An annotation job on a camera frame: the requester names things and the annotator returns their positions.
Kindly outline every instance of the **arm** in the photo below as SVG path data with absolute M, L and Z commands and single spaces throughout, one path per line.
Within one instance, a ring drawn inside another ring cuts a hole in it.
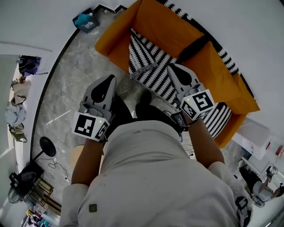
M 99 174 L 99 167 L 103 154 L 103 144 L 86 139 L 83 151 L 73 171 L 71 184 L 90 186 Z
M 259 189 L 259 193 L 260 193 L 263 189 L 265 189 L 265 188 L 268 187 L 268 182 L 269 182 L 269 177 L 267 177 L 265 183 L 262 184 L 261 188 Z
M 192 122 L 184 114 L 187 124 Z M 208 168 L 214 162 L 225 163 L 224 157 L 216 142 L 205 127 L 203 120 L 199 119 L 189 127 L 189 135 L 198 162 Z

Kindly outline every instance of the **marble floor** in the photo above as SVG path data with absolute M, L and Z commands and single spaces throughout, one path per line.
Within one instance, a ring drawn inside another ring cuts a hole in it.
M 45 180 L 54 186 L 51 198 L 61 203 L 63 188 L 70 184 L 73 166 L 70 164 L 70 155 L 75 146 L 84 144 L 84 138 L 71 133 L 74 112 L 79 109 L 85 89 L 96 79 L 114 74 L 117 78 L 117 94 L 124 100 L 130 112 L 135 116 L 135 105 L 143 87 L 129 80 L 129 75 L 112 64 L 108 58 L 99 54 L 94 45 L 108 26 L 123 12 L 117 14 L 97 13 L 100 26 L 88 34 L 79 32 L 74 38 L 63 57 L 61 58 L 47 87 L 36 123 L 33 157 L 40 151 L 39 139 L 46 136 L 53 141 L 56 147 L 56 156 L 52 159 L 60 163 L 67 171 L 59 166 L 52 169 L 49 157 L 43 154 L 37 163 L 45 170 Z M 174 112 L 166 103 L 153 97 L 152 105 L 161 110 Z M 182 145 L 188 154 L 193 153 L 188 133 L 183 133 Z M 232 170 L 235 170 L 242 153 L 230 152 L 224 149 L 225 160 Z

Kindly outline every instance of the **white shirt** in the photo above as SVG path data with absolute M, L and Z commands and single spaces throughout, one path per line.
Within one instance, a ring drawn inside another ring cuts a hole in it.
M 267 202 L 273 198 L 273 190 L 270 188 L 264 188 L 261 192 L 259 192 L 263 183 L 259 180 L 253 186 L 253 194 L 260 198 L 263 202 Z
M 249 200 L 243 186 L 225 164 L 206 169 L 189 159 L 179 140 L 160 121 L 118 127 L 90 187 L 64 189 L 60 226 L 239 226 L 235 199 Z

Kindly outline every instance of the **black lamp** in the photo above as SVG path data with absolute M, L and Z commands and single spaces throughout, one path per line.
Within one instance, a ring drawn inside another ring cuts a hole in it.
M 56 154 L 55 146 L 50 139 L 41 137 L 39 144 L 42 151 L 32 161 L 35 161 L 42 153 L 45 153 L 49 157 L 53 157 Z

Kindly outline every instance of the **black pants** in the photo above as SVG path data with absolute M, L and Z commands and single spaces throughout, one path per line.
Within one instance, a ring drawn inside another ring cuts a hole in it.
M 250 192 L 252 193 L 252 189 L 253 189 L 253 186 L 255 185 L 255 183 L 258 182 L 258 181 L 261 181 L 261 180 L 259 179 L 257 174 L 255 174 L 252 171 L 249 172 L 245 167 L 241 167 L 239 169 L 239 171 L 241 173 L 241 176 L 243 177 L 243 179 L 247 183 Z
M 139 103 L 135 107 L 135 112 L 137 118 L 133 119 L 124 101 L 118 95 L 116 95 L 114 102 L 112 103 L 112 113 L 115 115 L 115 117 L 111 125 L 106 130 L 106 137 L 108 138 L 118 126 L 129 124 L 135 121 L 162 121 L 172 126 L 177 133 L 180 133 L 181 131 L 178 124 L 174 123 L 166 114 L 155 106 Z

